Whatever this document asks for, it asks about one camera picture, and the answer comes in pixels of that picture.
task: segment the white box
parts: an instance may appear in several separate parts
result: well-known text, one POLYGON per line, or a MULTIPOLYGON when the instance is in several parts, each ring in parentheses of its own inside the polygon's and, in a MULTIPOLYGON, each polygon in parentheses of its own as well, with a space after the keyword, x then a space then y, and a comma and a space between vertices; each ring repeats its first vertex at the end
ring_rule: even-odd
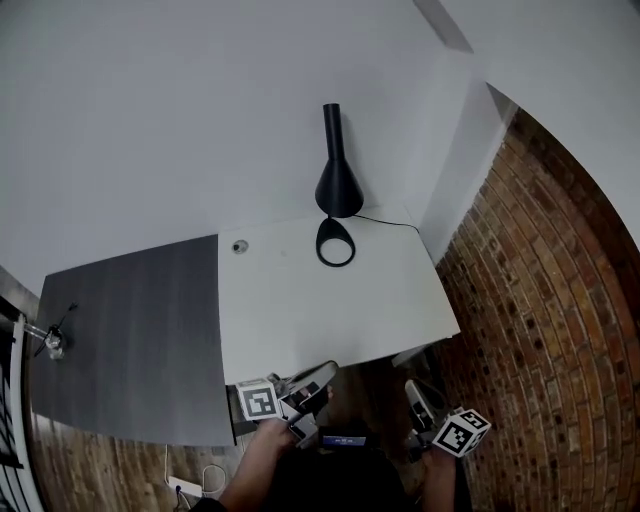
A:
POLYGON ((475 450, 491 423, 474 409, 449 416, 433 444, 456 457, 463 457, 475 450))
POLYGON ((273 383, 254 379, 236 384, 242 412, 247 420, 281 418, 282 411, 273 383))

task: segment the white desk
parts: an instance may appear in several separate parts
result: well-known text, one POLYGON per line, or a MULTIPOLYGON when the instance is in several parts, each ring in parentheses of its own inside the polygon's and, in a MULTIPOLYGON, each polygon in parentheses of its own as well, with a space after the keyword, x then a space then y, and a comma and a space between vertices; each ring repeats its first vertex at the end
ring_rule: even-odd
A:
MULTIPOLYGON (((402 207, 362 215, 410 223, 402 207)), ((460 332, 415 230, 340 219, 355 259, 331 268, 316 257, 324 216, 222 232, 218 243, 220 334, 227 384, 271 372, 292 375, 434 343, 460 332), (237 255, 236 240, 249 249, 237 255)))

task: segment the black desk lamp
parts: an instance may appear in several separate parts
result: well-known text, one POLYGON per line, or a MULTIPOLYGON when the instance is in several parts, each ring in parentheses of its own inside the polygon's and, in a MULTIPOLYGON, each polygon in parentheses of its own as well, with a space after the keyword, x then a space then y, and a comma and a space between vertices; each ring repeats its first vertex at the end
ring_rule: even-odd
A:
POLYGON ((325 265, 344 267, 356 255, 356 245, 347 230, 333 217, 345 218, 358 213, 364 203, 364 196, 344 156, 340 105, 330 103, 322 108, 324 110, 324 128, 327 133, 329 161, 316 187, 316 203, 328 217, 322 221, 318 229, 316 254, 325 265), (332 263, 322 256, 322 245, 327 240, 333 239, 342 240, 351 247, 351 256, 342 263, 332 263))

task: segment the person's hand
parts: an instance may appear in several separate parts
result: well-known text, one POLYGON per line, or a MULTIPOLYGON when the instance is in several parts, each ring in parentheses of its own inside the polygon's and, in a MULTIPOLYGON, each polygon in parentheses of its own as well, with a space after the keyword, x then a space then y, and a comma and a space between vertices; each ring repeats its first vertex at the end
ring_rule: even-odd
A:
POLYGON ((289 424, 280 419, 263 420, 249 443, 248 450, 259 456, 275 456, 279 459, 295 445, 296 437, 289 424))

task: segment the lamp cord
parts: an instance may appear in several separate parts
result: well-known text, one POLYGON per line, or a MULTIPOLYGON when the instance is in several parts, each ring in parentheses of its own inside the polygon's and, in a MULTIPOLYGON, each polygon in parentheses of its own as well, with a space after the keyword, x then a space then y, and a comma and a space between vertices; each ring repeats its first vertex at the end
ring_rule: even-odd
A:
POLYGON ((415 226, 412 226, 411 224, 400 224, 398 222, 387 222, 386 220, 378 220, 378 219, 372 219, 370 217, 364 217, 362 215, 354 215, 354 217, 358 217, 359 219, 366 219, 366 220, 370 220, 372 222, 379 222, 380 224, 388 224, 389 226, 406 226, 408 228, 413 228, 416 230, 416 233, 420 234, 420 231, 418 231, 418 228, 415 226))

